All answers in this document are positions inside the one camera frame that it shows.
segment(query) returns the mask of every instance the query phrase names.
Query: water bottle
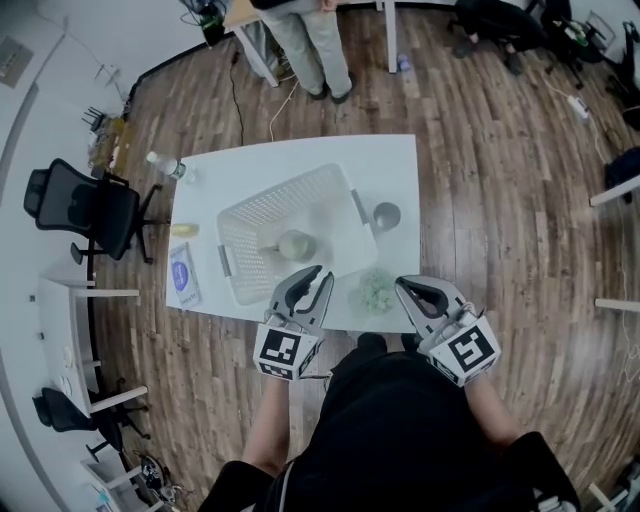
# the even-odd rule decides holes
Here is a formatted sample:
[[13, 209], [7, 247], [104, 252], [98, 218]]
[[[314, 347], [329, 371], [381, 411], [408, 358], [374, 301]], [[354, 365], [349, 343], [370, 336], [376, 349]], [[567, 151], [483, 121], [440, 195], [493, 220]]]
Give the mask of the water bottle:
[[147, 162], [162, 174], [174, 180], [182, 180], [187, 183], [192, 183], [195, 180], [195, 171], [175, 158], [159, 155], [155, 151], [150, 151], [147, 155]]

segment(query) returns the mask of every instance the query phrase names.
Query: standing person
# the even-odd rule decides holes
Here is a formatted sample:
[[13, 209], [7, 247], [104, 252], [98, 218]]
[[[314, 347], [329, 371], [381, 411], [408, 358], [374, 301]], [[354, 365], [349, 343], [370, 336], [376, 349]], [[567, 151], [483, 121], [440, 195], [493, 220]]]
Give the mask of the standing person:
[[330, 89], [334, 103], [347, 101], [355, 78], [342, 52], [335, 13], [338, 0], [251, 0], [251, 3], [284, 50], [300, 86], [314, 100], [325, 98]]
[[242, 461], [200, 512], [576, 512], [542, 435], [522, 435], [482, 374], [458, 388], [417, 352], [363, 334], [333, 371], [307, 449], [286, 463], [289, 382], [267, 377]]

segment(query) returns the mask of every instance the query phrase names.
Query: plastic basket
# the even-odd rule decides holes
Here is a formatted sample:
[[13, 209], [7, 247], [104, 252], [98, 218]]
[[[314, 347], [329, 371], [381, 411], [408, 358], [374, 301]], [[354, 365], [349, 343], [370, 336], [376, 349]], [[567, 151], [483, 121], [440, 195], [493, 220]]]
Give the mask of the plastic basket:
[[[220, 260], [236, 301], [250, 305], [271, 297], [293, 272], [323, 265], [336, 278], [373, 265], [376, 242], [357, 192], [338, 164], [271, 187], [218, 214]], [[290, 229], [316, 239], [318, 249], [305, 263], [265, 251]]]

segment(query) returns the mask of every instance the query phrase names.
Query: beige pants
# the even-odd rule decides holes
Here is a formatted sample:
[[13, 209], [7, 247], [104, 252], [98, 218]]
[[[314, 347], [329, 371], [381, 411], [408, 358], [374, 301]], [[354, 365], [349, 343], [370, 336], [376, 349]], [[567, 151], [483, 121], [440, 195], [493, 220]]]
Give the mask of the beige pants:
[[319, 0], [293, 0], [258, 13], [287, 55], [303, 89], [320, 94], [326, 81], [336, 98], [351, 90], [335, 12], [322, 12]]

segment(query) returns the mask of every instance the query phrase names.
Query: black office chair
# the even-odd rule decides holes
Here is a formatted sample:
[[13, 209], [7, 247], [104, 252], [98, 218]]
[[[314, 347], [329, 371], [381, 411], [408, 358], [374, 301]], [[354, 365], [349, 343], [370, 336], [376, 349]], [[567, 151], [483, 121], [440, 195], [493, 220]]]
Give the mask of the black office chair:
[[129, 188], [126, 180], [104, 172], [101, 178], [85, 176], [58, 158], [49, 169], [31, 173], [24, 209], [36, 220], [38, 229], [71, 231], [101, 247], [80, 250], [71, 244], [71, 255], [78, 264], [89, 254], [108, 254], [119, 260], [130, 247], [134, 233], [144, 262], [153, 263], [147, 255], [142, 228], [168, 224], [144, 219], [153, 194], [162, 186], [154, 185], [140, 204], [140, 195]]
[[[92, 402], [102, 400], [100, 395], [89, 392]], [[42, 388], [42, 396], [33, 398], [33, 405], [40, 422], [45, 427], [51, 427], [56, 432], [68, 432], [71, 430], [98, 430], [105, 438], [95, 448], [87, 446], [87, 450], [96, 462], [99, 462], [97, 454], [108, 445], [117, 452], [122, 452], [122, 432], [120, 427], [131, 427], [140, 437], [151, 439], [149, 434], [143, 434], [137, 425], [129, 417], [130, 412], [147, 411], [146, 406], [125, 408], [118, 404], [109, 409], [98, 411], [87, 418], [82, 414], [67, 396], [52, 388]]]
[[[539, 0], [532, 0], [527, 10], [533, 10]], [[569, 23], [572, 20], [573, 12], [570, 0], [546, 0], [546, 5], [540, 22], [549, 36], [548, 48], [556, 56], [547, 68], [546, 73], [551, 74], [559, 62], [565, 64], [573, 76], [576, 78], [576, 89], [584, 87], [580, 72], [583, 63], [597, 64], [604, 60], [604, 55], [595, 43], [595, 36], [604, 36], [594, 26], [585, 23], [586, 46], [581, 45], [567, 35], [567, 30], [571, 31]]]
[[[625, 21], [622, 26], [625, 33], [625, 50], [622, 60], [614, 64], [615, 75], [609, 76], [607, 92], [617, 96], [625, 108], [631, 109], [640, 105], [640, 89], [636, 83], [636, 45], [640, 44], [640, 33], [635, 24]], [[626, 119], [636, 130], [640, 129], [640, 121], [633, 112], [631, 119]]]

